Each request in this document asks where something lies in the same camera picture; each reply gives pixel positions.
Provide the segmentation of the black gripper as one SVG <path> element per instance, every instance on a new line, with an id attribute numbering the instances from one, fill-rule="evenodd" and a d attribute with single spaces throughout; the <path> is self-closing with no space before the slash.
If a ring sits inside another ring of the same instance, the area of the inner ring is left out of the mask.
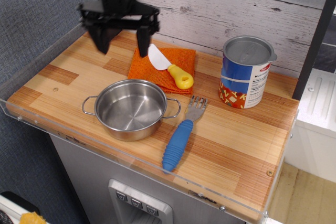
<path id="1" fill-rule="evenodd" d="M 80 3 L 81 24 L 87 29 L 96 48 L 107 54 L 108 29 L 137 30 L 141 57 L 148 55 L 151 35 L 159 31 L 159 9 L 137 0 L 95 0 Z"/>

